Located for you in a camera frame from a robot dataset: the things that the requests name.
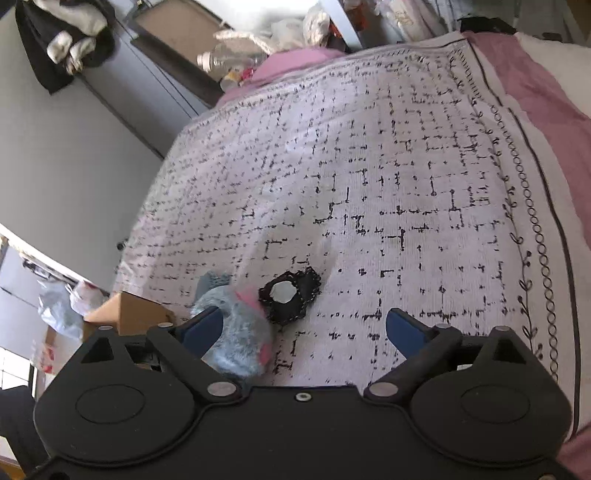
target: gray plush toy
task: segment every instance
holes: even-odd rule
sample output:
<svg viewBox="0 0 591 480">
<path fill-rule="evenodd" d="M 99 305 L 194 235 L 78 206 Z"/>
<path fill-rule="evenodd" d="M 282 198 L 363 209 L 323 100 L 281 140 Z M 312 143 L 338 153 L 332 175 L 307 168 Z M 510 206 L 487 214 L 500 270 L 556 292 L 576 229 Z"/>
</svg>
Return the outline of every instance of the gray plush toy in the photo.
<svg viewBox="0 0 591 480">
<path fill-rule="evenodd" d="M 212 271 L 202 276 L 191 316 L 212 306 L 222 311 L 222 334 L 202 360 L 220 373 L 248 379 L 262 375 L 271 360 L 272 330 L 256 291 L 237 291 L 230 278 Z"/>
</svg>

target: bedsheet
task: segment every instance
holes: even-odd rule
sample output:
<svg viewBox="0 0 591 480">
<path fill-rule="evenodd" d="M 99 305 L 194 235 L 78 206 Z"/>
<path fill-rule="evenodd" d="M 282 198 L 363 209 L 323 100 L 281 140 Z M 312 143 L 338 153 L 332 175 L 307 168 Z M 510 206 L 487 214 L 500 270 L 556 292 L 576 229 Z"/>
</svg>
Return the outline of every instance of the bedsheet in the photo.
<svg viewBox="0 0 591 480">
<path fill-rule="evenodd" d="M 391 307 L 476 335 L 509 325 L 568 396 L 576 431 L 591 417 L 591 256 L 556 156 L 504 102 L 486 59 L 449 34 L 216 108 L 174 143 L 115 289 L 183 319 L 207 270 L 260 287 L 311 265 L 322 293 L 277 330 L 260 379 L 274 385 L 379 378 L 404 359 L 385 337 Z"/>
</svg>

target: pink fabric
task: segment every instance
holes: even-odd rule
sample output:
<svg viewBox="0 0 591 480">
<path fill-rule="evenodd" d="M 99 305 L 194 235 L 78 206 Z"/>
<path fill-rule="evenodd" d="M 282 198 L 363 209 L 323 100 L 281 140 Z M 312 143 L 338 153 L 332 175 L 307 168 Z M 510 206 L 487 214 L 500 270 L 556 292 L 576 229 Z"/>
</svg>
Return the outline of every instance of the pink fabric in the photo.
<svg viewBox="0 0 591 480">
<path fill-rule="evenodd" d="M 515 98 L 558 158 L 574 208 L 591 246 L 591 119 L 567 98 L 559 83 L 534 62 L 511 35 L 467 33 L 496 70 L 506 93 Z"/>
<path fill-rule="evenodd" d="M 254 92 L 286 73 L 320 65 L 328 60 L 338 59 L 344 56 L 345 54 L 339 50 L 321 47 L 299 48 L 298 50 L 274 53 L 258 67 L 249 81 L 244 82 L 240 88 L 234 88 L 224 94 L 217 101 L 217 105 L 223 105 L 230 100 L 235 100 Z"/>
<path fill-rule="evenodd" d="M 591 427 L 587 427 L 570 442 L 565 443 L 558 454 L 558 461 L 580 480 L 591 478 Z"/>
</svg>

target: cardboard box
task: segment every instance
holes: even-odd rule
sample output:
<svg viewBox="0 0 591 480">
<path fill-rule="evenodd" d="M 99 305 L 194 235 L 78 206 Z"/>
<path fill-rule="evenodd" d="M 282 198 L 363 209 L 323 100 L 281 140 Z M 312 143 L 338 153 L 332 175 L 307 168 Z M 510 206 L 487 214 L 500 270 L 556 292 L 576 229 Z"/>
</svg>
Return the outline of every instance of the cardboard box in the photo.
<svg viewBox="0 0 591 480">
<path fill-rule="evenodd" d="M 159 303 L 123 291 L 84 318 L 83 340 L 101 325 L 115 327 L 120 335 L 141 335 L 162 322 L 175 323 L 174 313 Z"/>
</svg>

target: pink bed border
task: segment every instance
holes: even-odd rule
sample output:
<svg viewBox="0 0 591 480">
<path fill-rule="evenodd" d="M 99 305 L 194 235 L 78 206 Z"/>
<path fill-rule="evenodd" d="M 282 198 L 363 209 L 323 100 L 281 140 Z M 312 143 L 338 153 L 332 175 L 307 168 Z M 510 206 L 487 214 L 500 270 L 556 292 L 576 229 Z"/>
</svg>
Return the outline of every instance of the pink bed border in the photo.
<svg viewBox="0 0 591 480">
<path fill-rule="evenodd" d="M 574 208 L 591 246 L 591 119 L 567 98 L 556 79 L 536 63 L 517 38 L 466 33 L 495 68 L 505 93 L 546 137 L 569 184 Z M 591 427 L 564 445 L 558 460 L 582 480 L 591 480 Z"/>
</svg>

